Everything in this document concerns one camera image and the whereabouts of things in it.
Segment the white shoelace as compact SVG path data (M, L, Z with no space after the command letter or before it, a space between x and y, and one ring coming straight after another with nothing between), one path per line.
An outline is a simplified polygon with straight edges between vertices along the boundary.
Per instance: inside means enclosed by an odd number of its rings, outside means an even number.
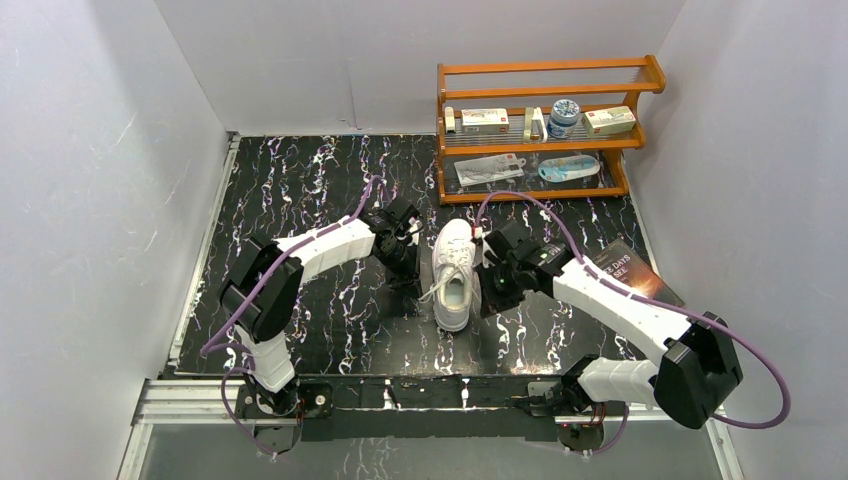
M419 302L429 301L439 295L444 300L465 302L473 296L472 270L470 267L457 264L444 264L435 274L435 283L418 298Z

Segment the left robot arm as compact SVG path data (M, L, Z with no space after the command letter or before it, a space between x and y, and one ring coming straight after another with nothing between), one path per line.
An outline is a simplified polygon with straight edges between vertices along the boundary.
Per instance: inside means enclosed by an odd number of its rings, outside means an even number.
M393 292L419 294L420 218L411 202L396 198L381 209L363 210L296 237L248 242L219 301L253 357L250 376L262 388L260 403L271 414L286 416L299 400L284 329L302 284L347 262L373 257L384 267Z

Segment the white sneaker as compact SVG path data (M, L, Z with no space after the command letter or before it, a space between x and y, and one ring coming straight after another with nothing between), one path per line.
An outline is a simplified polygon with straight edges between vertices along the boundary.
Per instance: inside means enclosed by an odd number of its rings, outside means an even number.
M472 227L464 219L451 219L439 232L432 253L434 298L438 327L447 332L465 328L477 297Z

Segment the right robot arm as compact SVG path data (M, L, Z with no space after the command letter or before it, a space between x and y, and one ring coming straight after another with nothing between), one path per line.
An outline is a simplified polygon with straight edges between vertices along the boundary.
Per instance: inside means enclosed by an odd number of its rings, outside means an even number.
M530 399L577 414L610 401L640 403L699 429L741 383L733 343L717 331L715 319L655 306L565 243L543 244L514 221L476 242L483 252L475 268L482 315L513 309L528 292L542 293L600 321L644 355L640 361L586 355Z

